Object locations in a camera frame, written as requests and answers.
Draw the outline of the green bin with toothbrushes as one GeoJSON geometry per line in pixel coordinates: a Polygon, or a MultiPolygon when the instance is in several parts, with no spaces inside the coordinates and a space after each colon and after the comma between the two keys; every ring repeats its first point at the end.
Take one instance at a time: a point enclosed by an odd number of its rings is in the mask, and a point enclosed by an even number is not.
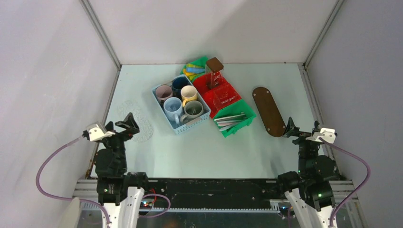
{"type": "Polygon", "coordinates": [[[240,99],[219,110],[212,118],[224,137],[235,134],[243,127],[249,126],[256,114],[244,99],[240,99]]]}

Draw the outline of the grey ceramic mug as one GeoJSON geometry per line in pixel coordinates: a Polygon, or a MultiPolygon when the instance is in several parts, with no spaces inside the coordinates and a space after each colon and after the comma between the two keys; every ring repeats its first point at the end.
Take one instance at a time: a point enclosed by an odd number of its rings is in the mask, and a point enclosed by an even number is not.
{"type": "Polygon", "coordinates": [[[184,107],[184,114],[180,117],[180,122],[184,124],[190,120],[196,119],[204,113],[203,104],[199,101],[189,101],[184,107]]]}

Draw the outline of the clear glass rectangular container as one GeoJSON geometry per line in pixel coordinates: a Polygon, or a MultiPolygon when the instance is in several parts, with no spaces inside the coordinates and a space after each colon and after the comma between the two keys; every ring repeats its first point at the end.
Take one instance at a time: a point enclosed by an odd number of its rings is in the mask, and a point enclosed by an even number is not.
{"type": "Polygon", "coordinates": [[[238,100],[240,100],[240,95],[229,83],[212,89],[212,103],[217,110],[221,110],[238,100]]]}

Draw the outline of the pink ceramic mug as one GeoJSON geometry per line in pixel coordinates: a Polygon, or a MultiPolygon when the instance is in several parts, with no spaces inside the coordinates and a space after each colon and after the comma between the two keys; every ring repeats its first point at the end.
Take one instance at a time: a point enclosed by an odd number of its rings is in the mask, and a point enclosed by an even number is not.
{"type": "Polygon", "coordinates": [[[163,105],[167,99],[173,96],[173,90],[168,85],[161,85],[156,89],[155,95],[159,104],[163,105]]]}

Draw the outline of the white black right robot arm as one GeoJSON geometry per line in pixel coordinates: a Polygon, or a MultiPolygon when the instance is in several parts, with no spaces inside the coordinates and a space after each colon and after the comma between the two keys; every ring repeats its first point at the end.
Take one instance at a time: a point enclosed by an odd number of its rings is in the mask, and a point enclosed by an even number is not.
{"type": "Polygon", "coordinates": [[[326,155],[318,153],[325,142],[333,144],[335,129],[325,128],[318,121],[311,132],[303,132],[289,118],[283,137],[294,137],[298,146],[298,170],[277,177],[277,194],[290,202],[302,228],[335,228],[335,197],[330,181],[337,180],[336,163],[326,155]]]}

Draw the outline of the light blue plastic basket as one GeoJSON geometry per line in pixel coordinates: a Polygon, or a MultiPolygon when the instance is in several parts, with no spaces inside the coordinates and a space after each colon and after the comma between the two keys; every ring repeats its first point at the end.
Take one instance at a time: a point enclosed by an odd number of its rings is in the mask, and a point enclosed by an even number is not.
{"type": "Polygon", "coordinates": [[[211,109],[185,75],[151,89],[160,112],[176,135],[204,123],[211,109]]]}

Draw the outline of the light blue ceramic mug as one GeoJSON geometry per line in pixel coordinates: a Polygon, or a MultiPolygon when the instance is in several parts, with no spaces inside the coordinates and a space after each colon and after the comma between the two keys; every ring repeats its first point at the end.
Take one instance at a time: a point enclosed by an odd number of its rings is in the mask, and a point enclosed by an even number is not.
{"type": "Polygon", "coordinates": [[[180,117],[183,112],[181,99],[177,97],[167,99],[163,104],[163,109],[169,121],[175,123],[177,126],[181,125],[180,117]]]}

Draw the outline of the glass jar with brown lid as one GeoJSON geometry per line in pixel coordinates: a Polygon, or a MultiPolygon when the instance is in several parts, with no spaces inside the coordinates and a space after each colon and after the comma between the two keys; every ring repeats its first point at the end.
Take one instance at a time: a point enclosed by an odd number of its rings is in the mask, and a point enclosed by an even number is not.
{"type": "Polygon", "coordinates": [[[207,74],[207,86],[209,89],[216,87],[219,82],[220,71],[224,69],[223,63],[221,63],[216,57],[213,57],[206,62],[206,74],[207,74]]]}

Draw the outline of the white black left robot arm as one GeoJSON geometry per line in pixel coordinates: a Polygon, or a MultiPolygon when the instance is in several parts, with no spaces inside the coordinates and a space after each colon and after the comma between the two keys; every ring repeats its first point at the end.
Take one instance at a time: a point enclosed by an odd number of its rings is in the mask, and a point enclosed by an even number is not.
{"type": "Polygon", "coordinates": [[[107,228],[134,228],[141,199],[150,192],[146,173],[127,171],[125,142],[139,132],[132,113],[122,121],[105,126],[97,123],[89,129],[89,140],[104,146],[96,153],[94,164],[98,202],[107,228]]]}

